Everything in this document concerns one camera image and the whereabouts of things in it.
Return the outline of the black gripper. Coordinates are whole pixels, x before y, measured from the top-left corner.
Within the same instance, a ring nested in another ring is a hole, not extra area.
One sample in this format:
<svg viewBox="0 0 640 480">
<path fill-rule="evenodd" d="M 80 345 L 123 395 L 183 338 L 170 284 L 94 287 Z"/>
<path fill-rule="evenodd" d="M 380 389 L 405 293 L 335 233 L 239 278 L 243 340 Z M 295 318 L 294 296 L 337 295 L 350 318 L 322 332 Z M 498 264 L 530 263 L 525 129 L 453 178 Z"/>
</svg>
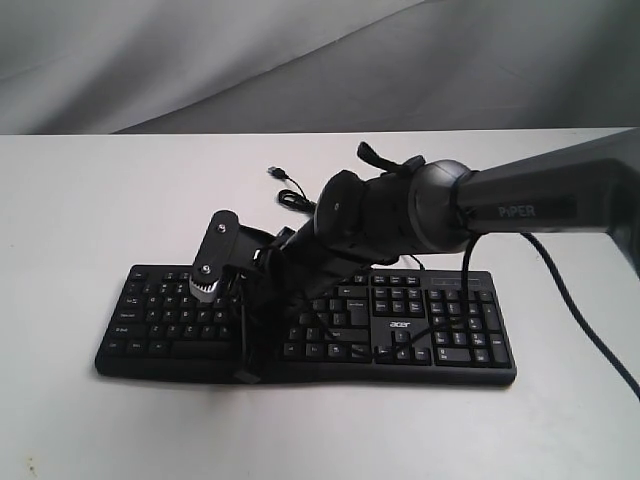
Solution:
<svg viewBox="0 0 640 480">
<path fill-rule="evenodd" d="M 236 245 L 224 266 L 229 277 L 227 293 L 240 308 L 234 378 L 243 384 L 260 382 L 260 370 L 278 356 L 290 326 L 310 298 L 348 275 L 317 270 L 307 257 L 296 262 L 283 251 L 284 246 L 282 239 L 257 247 Z"/>
</svg>

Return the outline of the dark piper robot arm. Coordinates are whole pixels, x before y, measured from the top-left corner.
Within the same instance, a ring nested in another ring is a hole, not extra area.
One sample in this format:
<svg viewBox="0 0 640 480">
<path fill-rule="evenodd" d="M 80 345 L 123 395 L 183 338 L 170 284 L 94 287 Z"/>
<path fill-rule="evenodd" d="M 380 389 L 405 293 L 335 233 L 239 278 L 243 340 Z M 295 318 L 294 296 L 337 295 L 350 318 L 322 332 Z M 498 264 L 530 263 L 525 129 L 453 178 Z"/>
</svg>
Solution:
<svg viewBox="0 0 640 480">
<path fill-rule="evenodd" d="M 382 267 L 469 258 L 493 233 L 604 233 L 639 263 L 637 130 L 487 170 L 358 154 L 379 175 L 333 176 L 299 229 L 237 227 L 223 267 L 234 380 L 507 386 L 516 367 L 489 275 L 462 266 L 412 284 Z"/>
</svg>

